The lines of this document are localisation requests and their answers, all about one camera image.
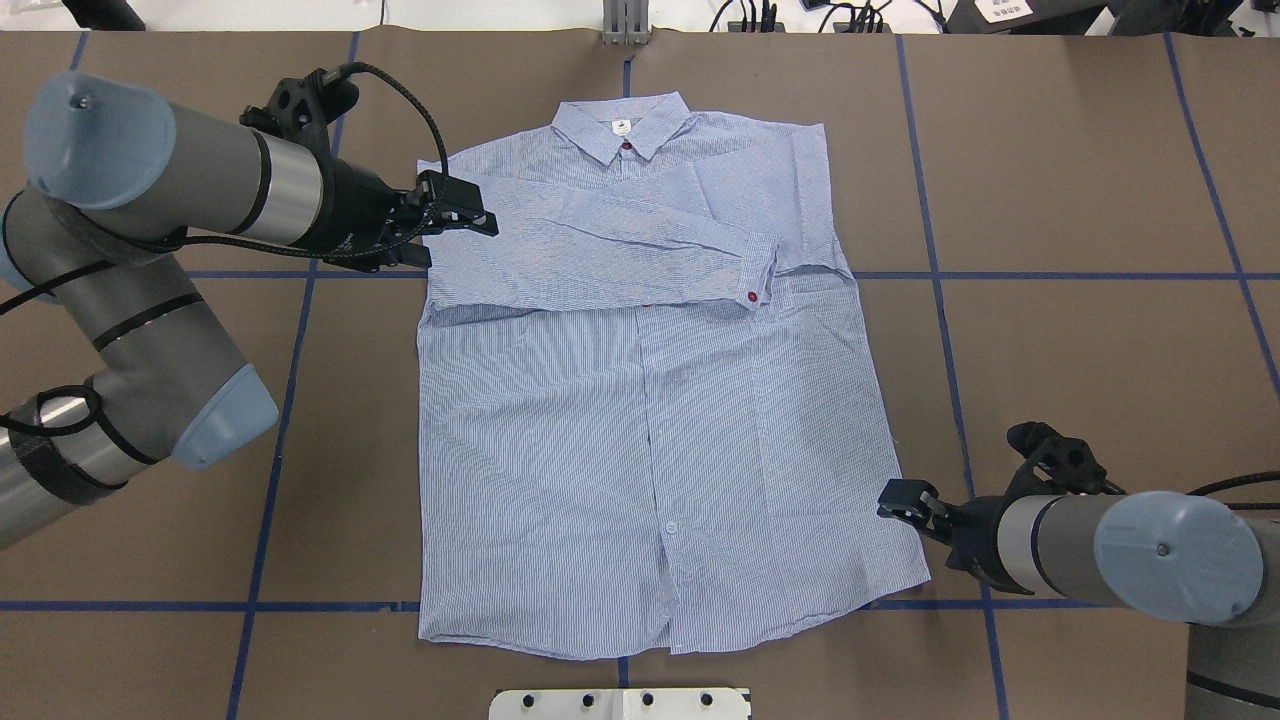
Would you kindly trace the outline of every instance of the blue striped shirt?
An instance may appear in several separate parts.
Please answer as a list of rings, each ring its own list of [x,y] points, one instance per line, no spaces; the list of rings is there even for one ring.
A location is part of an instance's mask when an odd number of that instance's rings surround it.
[[[502,232],[428,241],[422,638],[733,651],[928,579],[827,163],[678,95],[451,159]]]

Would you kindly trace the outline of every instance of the blue joint cap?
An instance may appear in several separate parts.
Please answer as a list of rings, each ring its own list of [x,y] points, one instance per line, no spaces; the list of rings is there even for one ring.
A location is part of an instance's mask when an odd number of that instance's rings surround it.
[[[1248,610],[1265,573],[1257,536],[1230,507],[1167,491],[1112,505],[1093,536],[1093,559],[1134,610],[1202,625]]]
[[[173,447],[189,470],[205,468],[244,447],[275,424],[279,411],[253,365],[244,365],[200,409]]]
[[[137,200],[169,165],[177,122],[145,87],[78,72],[51,77],[27,114],[22,160],[45,195],[82,210]]]

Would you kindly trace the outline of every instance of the folded sleeve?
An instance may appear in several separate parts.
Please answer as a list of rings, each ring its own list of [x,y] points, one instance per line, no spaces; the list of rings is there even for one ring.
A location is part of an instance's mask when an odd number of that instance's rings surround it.
[[[694,163],[712,215],[751,223],[782,238],[777,272],[820,266],[846,277],[831,204],[823,126],[795,127],[787,136]]]
[[[428,310],[768,301],[778,238],[653,202],[513,178],[480,186],[499,233],[426,238]]]

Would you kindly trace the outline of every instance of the shirt collar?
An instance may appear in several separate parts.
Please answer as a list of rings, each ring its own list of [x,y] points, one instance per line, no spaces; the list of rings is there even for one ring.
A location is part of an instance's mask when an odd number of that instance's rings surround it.
[[[652,97],[626,97],[596,102],[561,102],[552,127],[584,152],[608,165],[623,141],[645,160],[653,160],[658,149],[675,137],[691,117],[678,92]],[[626,137],[613,135],[609,120],[631,119]]]

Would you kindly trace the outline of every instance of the metal bracket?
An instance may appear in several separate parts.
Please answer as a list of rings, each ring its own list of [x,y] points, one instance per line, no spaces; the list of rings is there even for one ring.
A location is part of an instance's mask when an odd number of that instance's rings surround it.
[[[489,720],[750,720],[746,688],[504,691]]]
[[[649,0],[604,0],[604,44],[648,45]]]

